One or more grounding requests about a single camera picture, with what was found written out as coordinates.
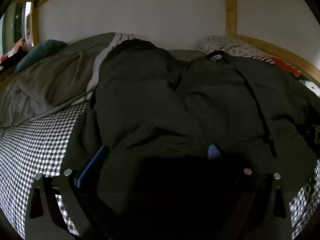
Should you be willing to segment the clothes pile by window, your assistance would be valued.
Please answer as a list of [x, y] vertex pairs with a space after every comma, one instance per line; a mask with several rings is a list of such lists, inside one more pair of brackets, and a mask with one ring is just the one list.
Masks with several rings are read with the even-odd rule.
[[25, 38], [21, 38], [15, 43], [12, 50], [1, 57], [1, 73], [5, 70], [14, 70], [18, 63], [28, 54]]

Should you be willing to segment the red striped Hello Kitty pillow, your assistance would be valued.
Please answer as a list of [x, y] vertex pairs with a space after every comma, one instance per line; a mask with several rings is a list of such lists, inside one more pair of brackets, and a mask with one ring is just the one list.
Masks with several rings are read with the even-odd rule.
[[298, 70], [294, 65], [282, 59], [281, 57], [275, 56], [258, 56], [258, 55], [245, 55], [245, 57], [252, 58], [254, 60], [264, 61], [269, 64], [273, 64], [282, 70], [292, 74], [300, 83], [302, 83], [309, 90], [314, 92], [318, 97], [320, 97], [319, 86], [311, 81], [306, 75], [304, 75], [300, 70]]

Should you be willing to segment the grey striped duvet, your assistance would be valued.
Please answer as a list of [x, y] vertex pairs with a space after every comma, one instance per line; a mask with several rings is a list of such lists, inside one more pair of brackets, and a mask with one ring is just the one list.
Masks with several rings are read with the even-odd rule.
[[35, 121], [89, 98], [106, 55], [133, 34], [105, 33], [69, 44], [1, 84], [1, 127]]

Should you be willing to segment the teal pillow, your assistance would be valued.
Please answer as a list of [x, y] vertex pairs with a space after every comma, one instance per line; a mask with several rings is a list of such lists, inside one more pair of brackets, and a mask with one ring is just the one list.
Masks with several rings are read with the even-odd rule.
[[33, 50], [31, 50], [16, 66], [14, 73], [20, 73], [33, 64], [46, 59], [68, 46], [66, 42], [58, 40], [46, 40], [39, 43]]

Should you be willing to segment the white dotted pillow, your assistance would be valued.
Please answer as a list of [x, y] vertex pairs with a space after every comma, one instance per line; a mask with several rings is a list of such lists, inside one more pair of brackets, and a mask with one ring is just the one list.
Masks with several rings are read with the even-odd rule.
[[204, 40], [196, 46], [196, 50], [206, 54], [221, 50], [232, 56], [272, 56], [252, 44], [239, 39], [214, 35], [205, 37]]

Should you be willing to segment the wooden bunk bed frame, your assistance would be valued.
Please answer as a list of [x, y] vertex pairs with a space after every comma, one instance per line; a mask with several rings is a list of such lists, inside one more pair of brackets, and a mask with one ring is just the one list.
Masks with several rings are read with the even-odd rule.
[[305, 0], [15, 0], [31, 2], [35, 43], [106, 32], [192, 49], [209, 35], [233, 37], [319, 79], [319, 20]]

